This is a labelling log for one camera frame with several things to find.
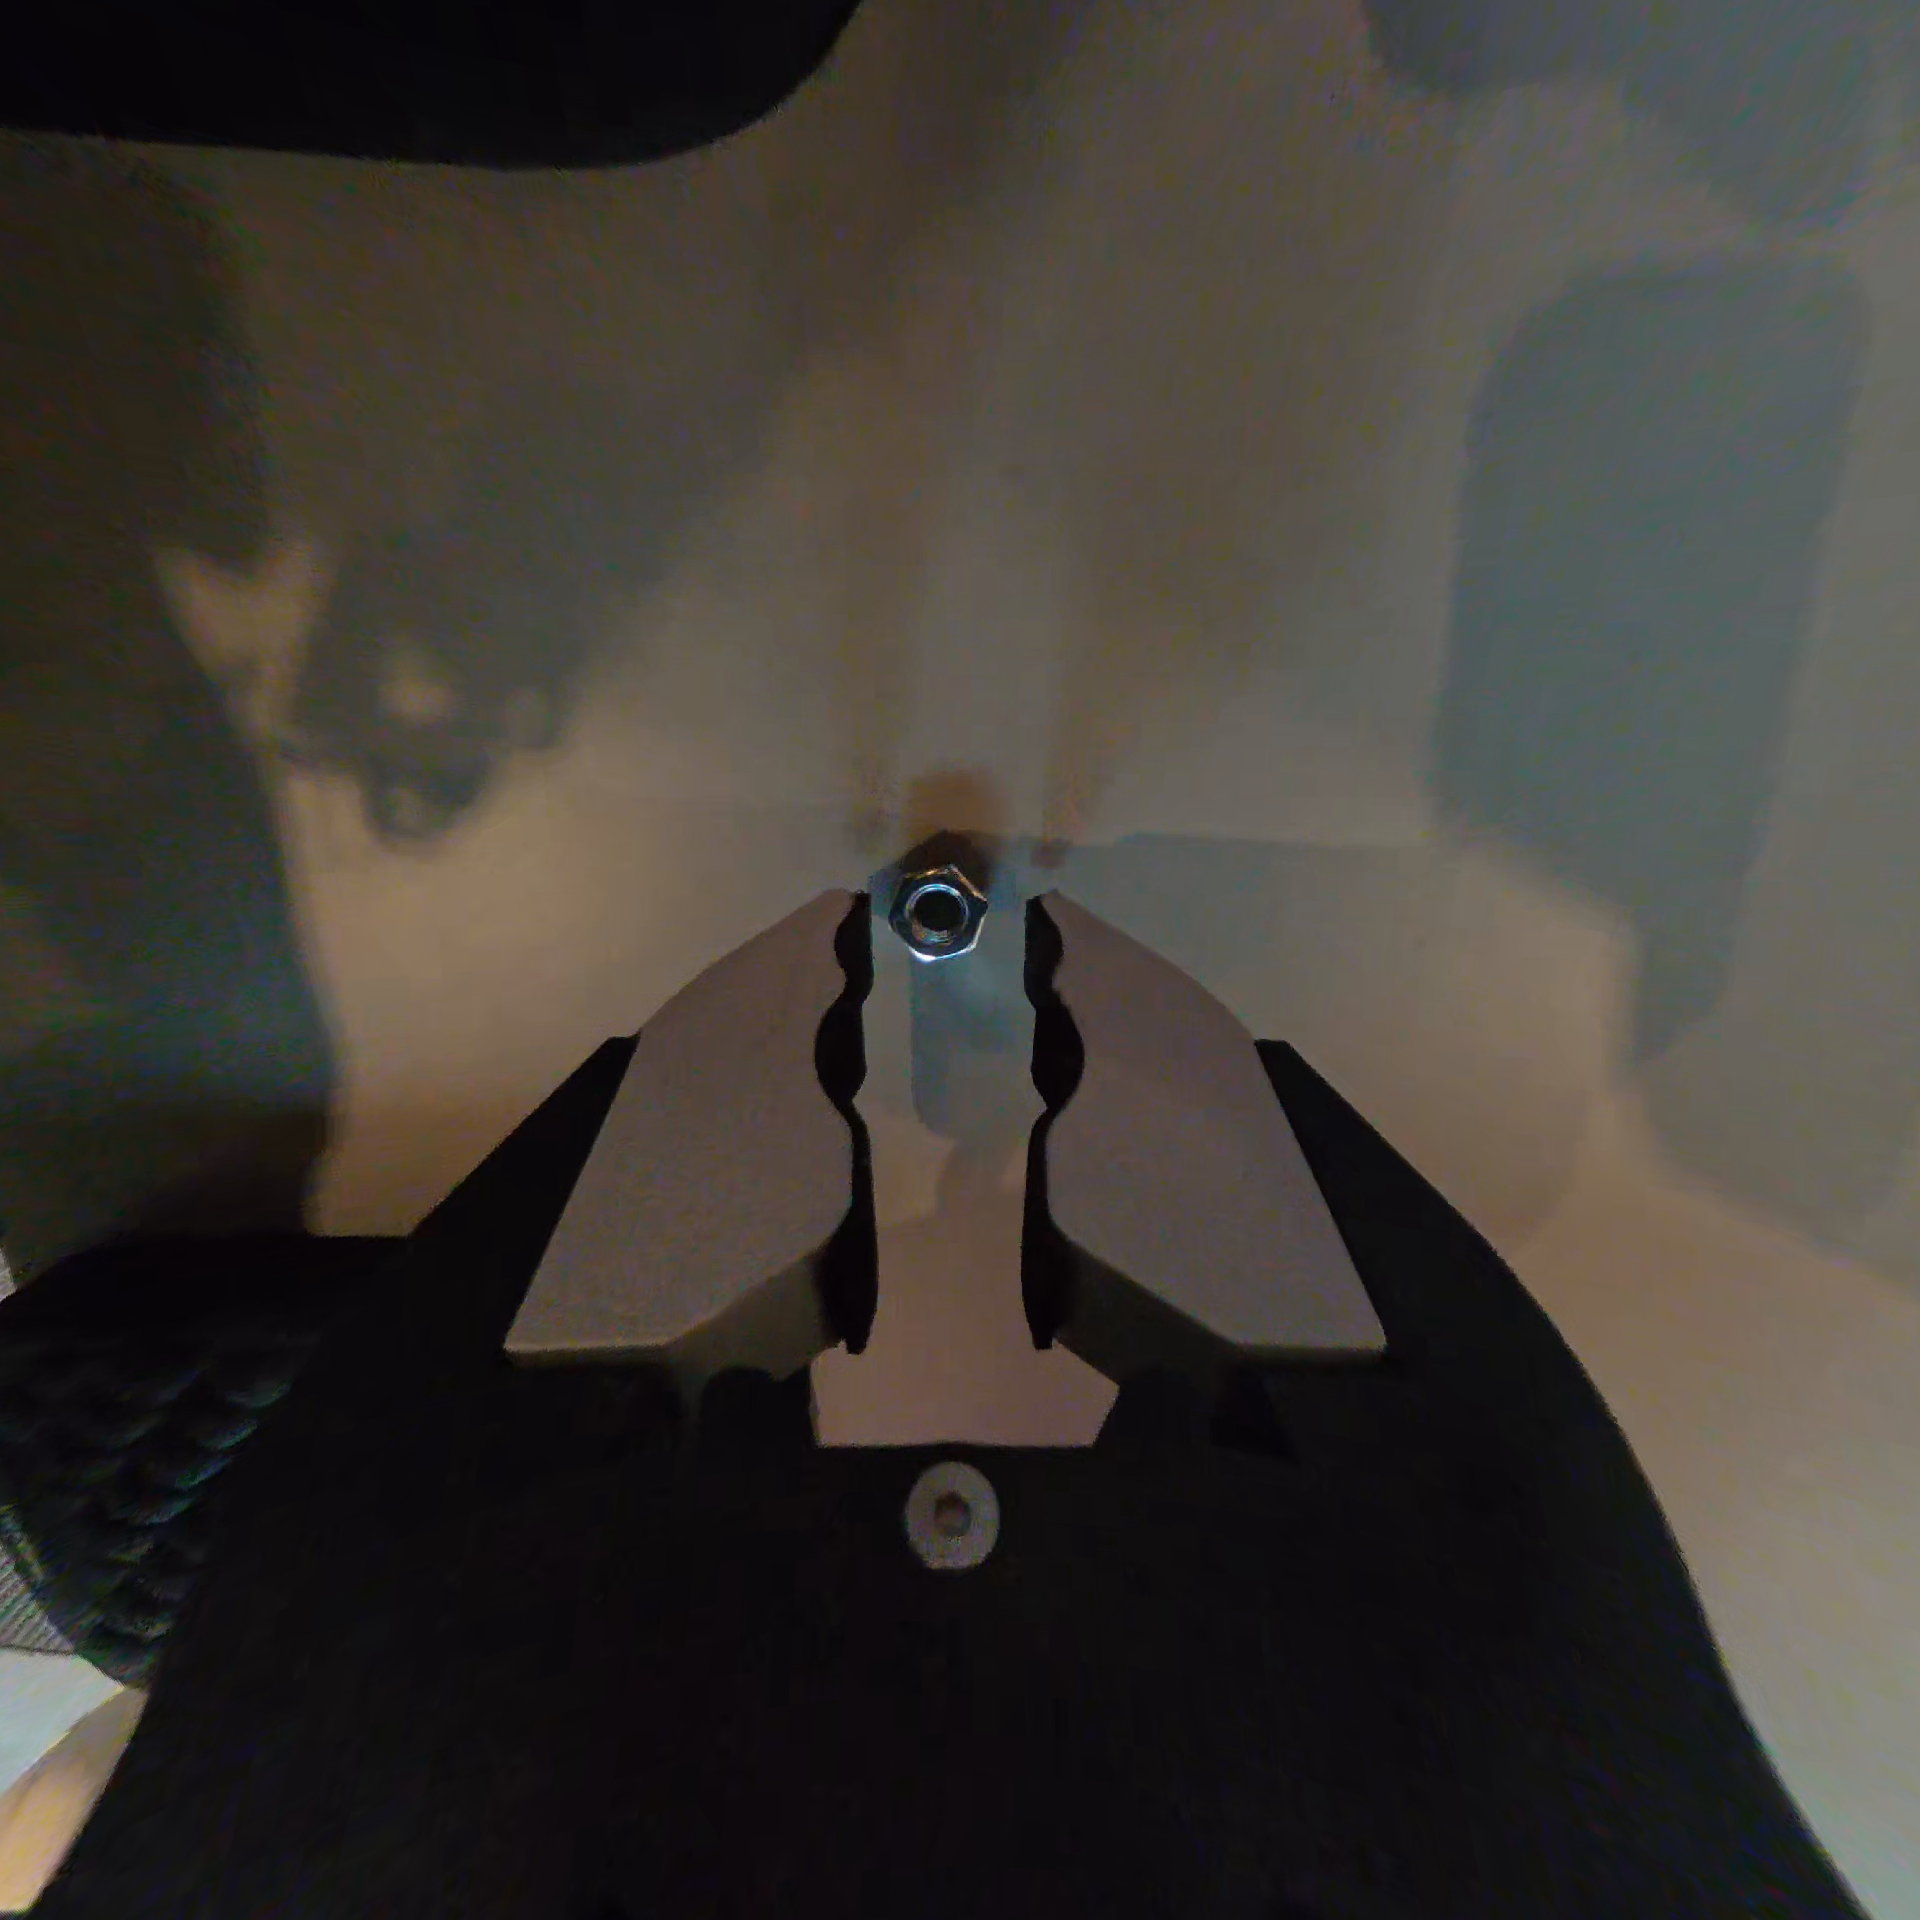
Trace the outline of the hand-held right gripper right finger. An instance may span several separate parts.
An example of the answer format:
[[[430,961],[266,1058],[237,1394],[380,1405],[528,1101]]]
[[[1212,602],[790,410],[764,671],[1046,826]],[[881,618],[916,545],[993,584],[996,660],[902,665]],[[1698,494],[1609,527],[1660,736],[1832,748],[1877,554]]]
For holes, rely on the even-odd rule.
[[[1104,1378],[1373,1361],[1386,1330],[1249,1026],[1076,901],[1024,910],[1024,1319]]]

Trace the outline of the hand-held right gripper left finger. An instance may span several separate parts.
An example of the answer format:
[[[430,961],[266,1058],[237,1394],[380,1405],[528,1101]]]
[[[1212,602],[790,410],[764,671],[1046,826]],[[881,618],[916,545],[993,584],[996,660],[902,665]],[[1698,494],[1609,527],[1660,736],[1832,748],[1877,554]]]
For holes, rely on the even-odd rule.
[[[628,1066],[507,1332],[526,1365],[794,1376],[877,1310],[874,910],[830,889],[697,973]]]

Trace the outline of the silver hex nut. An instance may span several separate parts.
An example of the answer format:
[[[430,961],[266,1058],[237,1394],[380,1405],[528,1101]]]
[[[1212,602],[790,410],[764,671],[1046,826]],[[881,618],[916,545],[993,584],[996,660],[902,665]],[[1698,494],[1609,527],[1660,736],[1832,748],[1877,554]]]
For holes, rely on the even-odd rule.
[[[885,919],[924,965],[969,956],[993,910],[993,860],[963,831],[938,831],[908,850],[885,887]]]

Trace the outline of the dark rounded object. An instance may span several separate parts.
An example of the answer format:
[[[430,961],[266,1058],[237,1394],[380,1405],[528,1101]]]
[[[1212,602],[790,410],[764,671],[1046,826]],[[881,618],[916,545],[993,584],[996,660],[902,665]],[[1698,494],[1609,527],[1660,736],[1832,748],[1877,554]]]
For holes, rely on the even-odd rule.
[[[597,168],[794,96],[858,2],[4,2],[3,124],[342,160]]]

